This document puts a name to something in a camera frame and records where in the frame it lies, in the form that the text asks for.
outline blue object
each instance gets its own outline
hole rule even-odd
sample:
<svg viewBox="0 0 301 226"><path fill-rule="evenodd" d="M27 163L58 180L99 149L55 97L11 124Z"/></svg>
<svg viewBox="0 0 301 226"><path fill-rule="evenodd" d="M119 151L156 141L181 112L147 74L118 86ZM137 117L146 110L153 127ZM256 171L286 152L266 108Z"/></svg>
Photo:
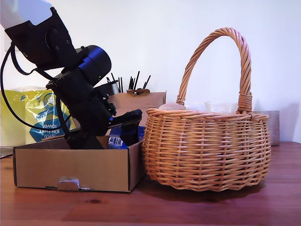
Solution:
<svg viewBox="0 0 301 226"><path fill-rule="evenodd" d="M138 126L139 141L143 140L144 126ZM109 149L127 149L127 145L120 138L121 127L111 129L109 137Z"/></svg>

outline wood grain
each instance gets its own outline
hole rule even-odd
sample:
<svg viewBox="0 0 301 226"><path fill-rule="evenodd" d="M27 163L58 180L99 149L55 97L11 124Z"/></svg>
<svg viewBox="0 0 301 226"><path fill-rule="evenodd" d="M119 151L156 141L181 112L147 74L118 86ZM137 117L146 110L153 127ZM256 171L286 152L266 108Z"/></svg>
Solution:
<svg viewBox="0 0 301 226"><path fill-rule="evenodd" d="M301 225L301 144L272 147L264 181L239 191L176 190L144 179L130 194L15 188L1 163L1 226Z"/></svg>

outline cable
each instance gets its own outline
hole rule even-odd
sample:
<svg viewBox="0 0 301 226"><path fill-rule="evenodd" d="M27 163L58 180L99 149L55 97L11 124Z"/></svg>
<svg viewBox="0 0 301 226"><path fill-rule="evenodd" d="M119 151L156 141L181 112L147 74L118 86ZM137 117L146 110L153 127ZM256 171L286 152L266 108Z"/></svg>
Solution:
<svg viewBox="0 0 301 226"><path fill-rule="evenodd" d="M37 127L37 126L33 126L31 124L28 124L26 123L25 121L23 121L22 119L20 119L16 113L14 112L14 110L11 108L11 106L9 105L9 102L8 102L8 99L5 95L5 91L4 91L4 85L3 85L3 72L4 72L4 66L5 66L5 63L6 61L8 60L8 56L9 54L11 53L13 49L13 45L11 45L7 51L7 53L5 54L5 57L3 59L3 62L2 62L2 65L1 65L1 70L0 70L0 88L1 88L1 94L3 96L3 99L4 99L4 102L6 103L8 109L10 110L10 112L13 114L13 116L21 123L23 123L24 125L26 126L29 126L31 128L34 128L34 129L40 129L40 130L45 130L45 131L53 131L53 130L56 130L56 129L60 129L61 126L57 127L57 128L53 128L53 129L48 129L48 128L42 128L42 127ZM65 120L65 122L67 122L69 119L70 119L71 115L69 115L67 117L67 119Z"/></svg>
<svg viewBox="0 0 301 226"><path fill-rule="evenodd" d="M38 68L34 68L32 69L31 72L27 73L25 71L23 71L23 69L20 67L18 61L17 61L17 58L16 58L16 50L15 50L15 45L14 43L11 43L11 51L10 51L10 54L11 54L11 59L13 61L13 64L15 66L15 68L23 75L30 75L31 73L33 73L34 71L36 71L37 73L39 73L40 75L42 75L44 78L48 79L48 80L51 80L51 81L55 81L56 79L51 77L48 73L46 73L45 71L43 70L40 70Z"/></svg>
<svg viewBox="0 0 301 226"><path fill-rule="evenodd" d="M56 95L55 105L56 105L56 110L57 110L57 116L58 116L58 119L60 121L60 125L62 127L62 130L63 130L64 134L67 137L70 137L71 133L68 130L66 122L64 122L64 116L63 116L63 112L62 112L62 109L61 109L61 99L58 97L58 95Z"/></svg>

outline robotic arm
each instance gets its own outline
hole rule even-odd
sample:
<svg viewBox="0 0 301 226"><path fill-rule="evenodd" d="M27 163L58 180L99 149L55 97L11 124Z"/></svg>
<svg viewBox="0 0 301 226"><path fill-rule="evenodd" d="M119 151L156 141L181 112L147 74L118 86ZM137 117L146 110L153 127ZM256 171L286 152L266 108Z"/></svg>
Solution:
<svg viewBox="0 0 301 226"><path fill-rule="evenodd" d="M25 11L20 11L20 4L25 2L27 6L22 8ZM33 10L37 7L39 13L34 14ZM108 102L109 95L105 93L107 86L94 88L111 70L111 60L102 48L90 45L75 49L56 9L42 0L1 0L1 24L12 40L1 67L1 92L8 107L3 88L3 69L8 54L11 53L13 63L20 73L30 74L24 72L17 63L16 45L37 66L34 70L50 79L46 88L52 89L56 95L61 127L72 149L102 149L96 136L104 136L108 129L116 126L121 126L120 138L127 145L138 142L141 110L113 118L116 109ZM54 78L45 72L55 68L63 70ZM61 100L68 107L70 115L79 121L80 129L68 131L61 112Z"/></svg>

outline basket handle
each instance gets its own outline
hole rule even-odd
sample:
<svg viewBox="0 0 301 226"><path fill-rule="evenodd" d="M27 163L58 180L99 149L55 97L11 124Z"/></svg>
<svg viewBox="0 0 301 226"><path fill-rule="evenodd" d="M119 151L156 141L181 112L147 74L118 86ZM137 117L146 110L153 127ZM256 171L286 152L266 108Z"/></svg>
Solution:
<svg viewBox="0 0 301 226"><path fill-rule="evenodd" d="M204 52L207 46L215 39L221 36L231 37L240 52L241 58L241 77L240 77L240 91L238 98L238 110L237 113L248 113L252 111L252 93L251 93L251 55L249 52L248 44L241 34L233 28L221 28L212 32L207 38L205 38L198 48L194 51L190 61L188 62L185 73L183 75L182 83L179 90L179 95L177 98L177 103L184 105L186 90L188 81L196 64L198 58Z"/></svg>

